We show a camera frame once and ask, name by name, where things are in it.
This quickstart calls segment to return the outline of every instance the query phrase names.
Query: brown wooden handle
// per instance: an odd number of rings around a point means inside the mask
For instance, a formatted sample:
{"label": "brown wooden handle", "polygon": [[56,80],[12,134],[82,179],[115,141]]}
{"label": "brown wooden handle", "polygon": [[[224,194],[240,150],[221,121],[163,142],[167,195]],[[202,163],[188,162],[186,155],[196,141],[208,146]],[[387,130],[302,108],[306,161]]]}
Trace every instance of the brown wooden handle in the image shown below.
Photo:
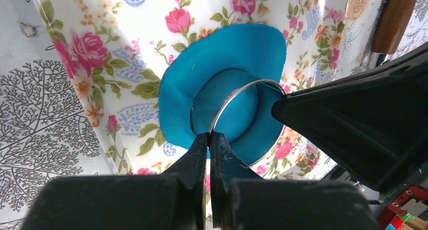
{"label": "brown wooden handle", "polygon": [[404,35],[416,0],[388,0],[374,34],[372,52],[393,54]]}

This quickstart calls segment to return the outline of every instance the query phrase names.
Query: wooden handle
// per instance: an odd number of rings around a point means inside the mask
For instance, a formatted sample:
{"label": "wooden handle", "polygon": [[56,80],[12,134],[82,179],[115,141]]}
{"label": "wooden handle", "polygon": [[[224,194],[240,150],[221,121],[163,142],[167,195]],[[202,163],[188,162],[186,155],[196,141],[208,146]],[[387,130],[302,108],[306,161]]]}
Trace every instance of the wooden handle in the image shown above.
{"label": "wooden handle", "polygon": [[388,0],[374,34],[372,52],[393,54],[404,35],[416,0]]}

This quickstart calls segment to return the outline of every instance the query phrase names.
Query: tablecloth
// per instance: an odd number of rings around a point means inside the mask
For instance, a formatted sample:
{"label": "tablecloth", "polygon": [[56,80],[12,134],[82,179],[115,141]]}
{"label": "tablecloth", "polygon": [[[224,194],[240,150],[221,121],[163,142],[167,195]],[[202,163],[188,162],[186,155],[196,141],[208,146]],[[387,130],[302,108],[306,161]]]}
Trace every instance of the tablecloth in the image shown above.
{"label": "tablecloth", "polygon": [[[159,174],[183,155],[159,128],[157,93],[169,64],[197,40],[232,24],[278,28],[288,46],[281,84],[291,92],[348,76],[366,62],[384,3],[2,0],[0,229],[15,229],[53,177],[108,174],[109,166],[120,174]],[[395,57],[427,41],[426,4],[418,0]],[[96,139],[109,163],[97,156]],[[334,166],[286,128],[252,168],[268,179],[320,179]],[[209,182],[207,190],[209,208]]]}

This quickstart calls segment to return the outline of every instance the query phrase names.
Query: red object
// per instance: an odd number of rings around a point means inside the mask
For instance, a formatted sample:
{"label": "red object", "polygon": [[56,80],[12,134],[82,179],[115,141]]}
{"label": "red object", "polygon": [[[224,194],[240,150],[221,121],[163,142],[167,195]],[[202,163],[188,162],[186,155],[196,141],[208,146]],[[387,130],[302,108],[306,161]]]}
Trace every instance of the red object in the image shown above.
{"label": "red object", "polygon": [[401,195],[399,195],[387,208],[379,215],[379,227],[384,230],[394,220],[396,215],[405,216],[407,211],[402,210],[401,206],[406,204],[412,198],[418,201],[428,200],[428,191],[419,186],[410,186]]}
{"label": "red object", "polygon": [[395,216],[390,223],[395,229],[401,229],[403,227],[404,221],[399,217]]}

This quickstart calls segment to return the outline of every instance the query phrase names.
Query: blue dough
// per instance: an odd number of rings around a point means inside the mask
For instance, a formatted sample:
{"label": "blue dough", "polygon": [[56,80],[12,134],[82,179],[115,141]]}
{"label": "blue dough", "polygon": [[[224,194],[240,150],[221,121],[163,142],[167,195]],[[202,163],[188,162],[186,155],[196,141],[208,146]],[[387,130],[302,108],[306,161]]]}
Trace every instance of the blue dough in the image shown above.
{"label": "blue dough", "polygon": [[[160,84],[159,120],[166,140],[189,148],[195,139],[190,126],[194,101],[194,130],[207,132],[225,96],[256,79],[279,82],[285,58],[282,33],[262,24],[228,26],[189,46]],[[281,97],[261,87],[253,86],[232,100],[215,130],[226,135],[232,150],[246,164],[261,158],[282,128],[270,115],[273,101]],[[257,127],[250,126],[256,122]],[[239,137],[244,132],[250,137]]]}

